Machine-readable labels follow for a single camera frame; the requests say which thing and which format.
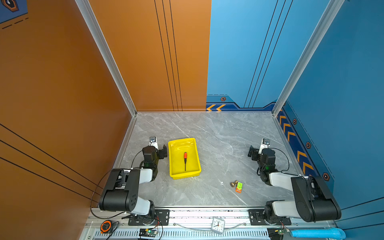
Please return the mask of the red handled screwdriver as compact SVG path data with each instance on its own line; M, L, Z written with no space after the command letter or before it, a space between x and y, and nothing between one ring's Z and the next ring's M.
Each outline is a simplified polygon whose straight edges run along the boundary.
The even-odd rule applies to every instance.
M188 159L188 153L184 152L184 164L185 164L185 172L187 170L187 159Z

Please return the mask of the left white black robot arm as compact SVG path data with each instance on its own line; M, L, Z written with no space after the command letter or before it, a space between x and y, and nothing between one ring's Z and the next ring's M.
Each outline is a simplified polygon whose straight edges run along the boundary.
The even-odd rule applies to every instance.
M140 184L153 182L158 174L159 160L168 156L167 147L142 149L143 163L137 168L112 169L99 199L102 211L127 212L138 221L155 221L155 205L139 197Z

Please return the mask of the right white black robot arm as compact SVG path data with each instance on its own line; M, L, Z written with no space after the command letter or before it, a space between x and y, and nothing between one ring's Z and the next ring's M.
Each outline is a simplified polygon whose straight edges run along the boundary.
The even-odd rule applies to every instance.
M291 218L305 222L339 220L342 210L322 177L287 174L276 169L276 149L261 145L250 147L248 156L258 163L257 175L268 186L291 191L293 201L274 200L266 202L264 208L249 210L251 224L290 225Z

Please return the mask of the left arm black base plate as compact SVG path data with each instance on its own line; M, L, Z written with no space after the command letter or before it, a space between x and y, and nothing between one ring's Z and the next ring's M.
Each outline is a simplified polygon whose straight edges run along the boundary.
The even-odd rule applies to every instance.
M157 210L153 211L151 215L134 215L129 218L129 226L168 226L170 220L170 210Z

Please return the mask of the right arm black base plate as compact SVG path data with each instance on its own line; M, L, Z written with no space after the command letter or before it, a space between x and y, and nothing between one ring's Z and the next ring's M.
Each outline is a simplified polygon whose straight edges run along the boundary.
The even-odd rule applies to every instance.
M252 226L277 226L283 224L290 226L292 224L289 217L279 217L273 212L268 212L262 209L250 209L248 210L249 219Z

